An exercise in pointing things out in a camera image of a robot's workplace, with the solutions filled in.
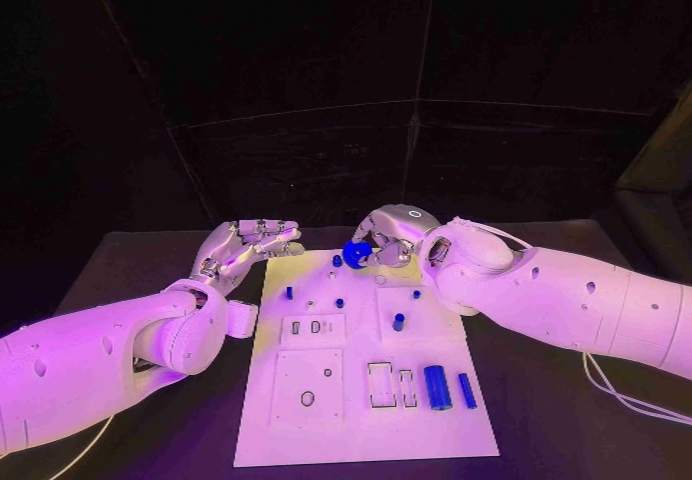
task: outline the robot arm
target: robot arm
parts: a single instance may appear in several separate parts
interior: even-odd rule
[[[298,255],[297,224],[223,223],[190,278],[161,293],[50,318],[0,339],[0,456],[85,429],[200,373],[246,306],[225,296],[255,261]],[[150,362],[138,370],[132,359]]]
[[[692,379],[689,286],[527,244],[513,251],[497,230],[458,218],[444,226],[435,223],[405,205],[370,213],[353,242],[359,245],[367,232],[386,241],[377,243],[379,256],[354,258],[356,268],[400,266],[406,253],[415,253],[422,282],[457,313],[481,311],[545,343],[634,360]],[[405,252],[392,261],[382,252],[396,244]]]

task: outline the black backdrop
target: black backdrop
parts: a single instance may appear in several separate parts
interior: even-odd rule
[[[10,8],[7,329],[111,230],[589,216],[692,68],[683,0]]]

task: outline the peg board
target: peg board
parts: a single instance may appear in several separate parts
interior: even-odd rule
[[[461,318],[419,285],[416,259],[400,269],[353,270],[331,266],[338,253],[268,261],[233,465],[498,455]],[[393,312],[405,315],[400,332]],[[429,408],[428,365],[445,371],[452,408],[444,411]],[[475,409],[465,407],[460,373]]]

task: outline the dark tabletop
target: dark tabletop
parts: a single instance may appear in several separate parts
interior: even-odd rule
[[[497,225],[536,246],[627,266],[588,220]],[[304,229],[307,249],[338,248],[350,227]],[[57,314],[148,295],[188,274],[207,232],[109,233]],[[259,303],[265,265],[256,264],[229,298]],[[692,428],[627,410],[591,386],[581,355],[464,319],[498,457],[233,469],[252,339],[226,338],[209,369],[119,413],[62,479],[359,478],[689,478]],[[692,414],[692,382],[604,358],[618,390]],[[72,460],[99,426],[0,460],[1,479],[46,479]]]

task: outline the tall blue cylinder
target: tall blue cylinder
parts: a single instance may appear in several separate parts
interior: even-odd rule
[[[447,410],[451,408],[451,397],[444,368],[439,365],[431,365],[422,369],[422,373],[428,387],[429,408],[432,410]]]

